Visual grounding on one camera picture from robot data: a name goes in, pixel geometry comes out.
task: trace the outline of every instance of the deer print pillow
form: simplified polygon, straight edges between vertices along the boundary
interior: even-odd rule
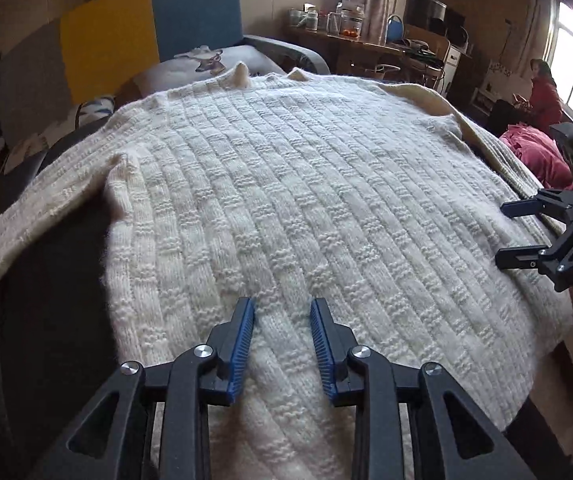
[[[229,70],[243,62],[251,75],[266,75],[284,71],[267,56],[250,45],[230,46],[211,50],[207,46],[193,49],[186,54],[178,54],[174,59],[160,63],[133,78],[142,97],[179,88],[202,81]]]

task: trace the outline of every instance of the knit texture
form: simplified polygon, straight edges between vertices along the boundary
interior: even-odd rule
[[[104,186],[121,360],[170,361],[257,298],[244,391],[210,409],[214,478],[349,478],[352,412],[324,397],[311,296],[392,362],[442,363],[503,428],[571,325],[567,294],[493,260],[548,243],[499,209],[538,185],[434,91],[238,65],[125,107],[38,175],[0,216],[0,276]]]

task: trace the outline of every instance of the white drawer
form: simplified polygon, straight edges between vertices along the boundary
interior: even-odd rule
[[[457,70],[457,66],[452,65],[451,63],[447,63],[445,65],[445,74],[437,86],[436,90],[439,92],[440,95],[446,97],[449,93],[449,89],[451,88],[451,82],[453,81],[453,76],[455,75],[455,70]]]
[[[449,53],[447,54],[447,60],[445,62],[450,65],[457,65],[457,62],[460,60],[460,54],[461,53],[457,48],[449,48]]]

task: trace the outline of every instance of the cushion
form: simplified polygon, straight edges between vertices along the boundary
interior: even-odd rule
[[[0,126],[9,148],[65,120],[75,103],[60,50],[60,20],[41,27],[0,60]]]
[[[77,7],[60,20],[60,46],[72,105],[113,94],[162,61],[151,0],[95,0]]]
[[[142,97],[146,97],[156,92],[212,78],[233,68],[239,62],[243,62],[249,68],[251,75],[266,75],[271,72],[284,74],[277,64],[250,45],[230,46],[217,50],[201,46],[145,70],[135,76],[133,81],[140,89]]]
[[[199,45],[242,43],[240,0],[151,0],[160,62]]]
[[[42,133],[34,133],[13,147],[4,164],[4,174],[9,173],[37,152],[48,150],[58,140],[81,126],[108,117],[113,111],[114,102],[111,96],[101,96],[72,108],[65,120],[49,124]]]

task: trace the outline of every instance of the person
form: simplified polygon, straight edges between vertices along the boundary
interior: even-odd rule
[[[549,64],[543,59],[532,59],[530,65],[531,97],[528,101],[519,95],[513,97],[516,107],[527,114],[525,122],[550,136],[549,126],[562,121],[563,105]]]

